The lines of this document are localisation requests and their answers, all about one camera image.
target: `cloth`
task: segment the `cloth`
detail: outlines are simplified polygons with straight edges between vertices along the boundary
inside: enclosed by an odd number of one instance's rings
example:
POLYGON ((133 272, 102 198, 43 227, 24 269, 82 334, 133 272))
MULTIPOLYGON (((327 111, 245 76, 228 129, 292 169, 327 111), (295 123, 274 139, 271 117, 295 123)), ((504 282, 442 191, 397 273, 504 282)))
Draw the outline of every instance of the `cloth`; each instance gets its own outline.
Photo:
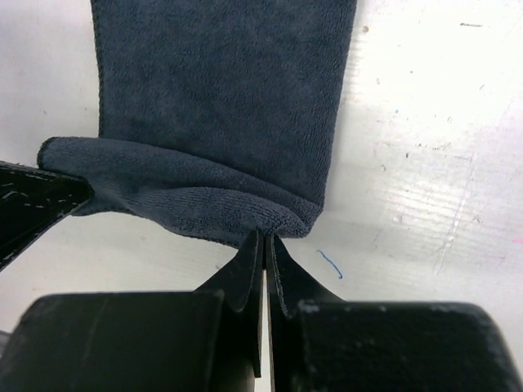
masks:
POLYGON ((307 235, 324 205, 355 0, 92 0, 98 138, 52 138, 76 215, 126 212, 239 246, 307 235))

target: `blue mark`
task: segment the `blue mark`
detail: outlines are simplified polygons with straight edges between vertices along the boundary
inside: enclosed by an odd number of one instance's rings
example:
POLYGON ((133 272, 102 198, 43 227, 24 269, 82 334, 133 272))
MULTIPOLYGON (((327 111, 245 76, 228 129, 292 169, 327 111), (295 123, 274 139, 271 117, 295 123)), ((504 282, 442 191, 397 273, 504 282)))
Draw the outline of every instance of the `blue mark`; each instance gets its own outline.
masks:
POLYGON ((338 277, 339 279, 343 279, 342 271, 340 271, 340 269, 337 267, 337 265, 334 263, 334 261, 330 260, 330 259, 329 259, 329 258, 328 258, 324 253, 323 253, 323 251, 321 251, 320 249, 318 249, 317 252, 318 252, 321 256, 323 256, 324 259, 325 259, 326 261, 328 261, 332 267, 334 267, 334 269, 337 271, 337 277, 338 277))

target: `scratched white surface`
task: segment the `scratched white surface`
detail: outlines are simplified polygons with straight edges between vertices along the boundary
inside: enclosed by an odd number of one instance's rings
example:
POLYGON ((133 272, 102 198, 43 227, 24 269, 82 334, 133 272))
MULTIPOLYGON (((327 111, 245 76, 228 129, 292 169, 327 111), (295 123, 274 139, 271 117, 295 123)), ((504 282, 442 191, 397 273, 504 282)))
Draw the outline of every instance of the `scratched white surface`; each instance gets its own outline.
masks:
MULTIPOLYGON (((88 0, 2 0, 0 37, 0 159, 95 136, 88 0)), ((523 369, 521 42, 519 0, 360 0, 325 212, 286 243, 348 300, 483 306, 523 369)), ((46 293, 192 289, 233 254, 130 216, 67 218, 0 274, 0 329, 46 293)))

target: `blue pen mark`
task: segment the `blue pen mark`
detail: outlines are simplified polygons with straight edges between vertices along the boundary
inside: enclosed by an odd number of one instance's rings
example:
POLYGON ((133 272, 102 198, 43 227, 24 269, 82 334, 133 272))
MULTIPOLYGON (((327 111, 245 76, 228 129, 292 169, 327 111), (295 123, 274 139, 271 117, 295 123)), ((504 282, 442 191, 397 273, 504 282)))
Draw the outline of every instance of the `blue pen mark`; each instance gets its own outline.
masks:
POLYGON ((321 256, 323 256, 324 259, 325 259, 326 261, 328 261, 332 267, 334 267, 334 269, 337 271, 337 277, 338 277, 339 279, 343 279, 342 271, 340 271, 340 269, 337 267, 337 265, 334 264, 334 261, 330 260, 330 259, 329 259, 329 258, 328 258, 324 253, 323 253, 323 251, 321 251, 320 249, 318 249, 317 252, 318 252, 321 256))

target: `dark mark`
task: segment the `dark mark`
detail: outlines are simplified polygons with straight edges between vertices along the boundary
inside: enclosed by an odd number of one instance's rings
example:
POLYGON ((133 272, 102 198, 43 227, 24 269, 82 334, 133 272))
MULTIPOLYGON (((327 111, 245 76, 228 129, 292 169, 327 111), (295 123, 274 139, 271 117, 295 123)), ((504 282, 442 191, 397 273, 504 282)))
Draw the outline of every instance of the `dark mark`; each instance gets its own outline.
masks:
POLYGON ((472 23, 460 23, 459 24, 460 26, 465 26, 465 27, 483 27, 482 24, 472 24, 472 23))
POLYGON ((317 252, 324 257, 324 259, 326 261, 328 261, 330 263, 330 265, 332 267, 334 267, 334 269, 337 271, 337 277, 339 279, 343 279, 343 274, 342 274, 342 271, 340 271, 340 269, 334 264, 334 261, 330 260, 320 249, 317 250, 317 252))

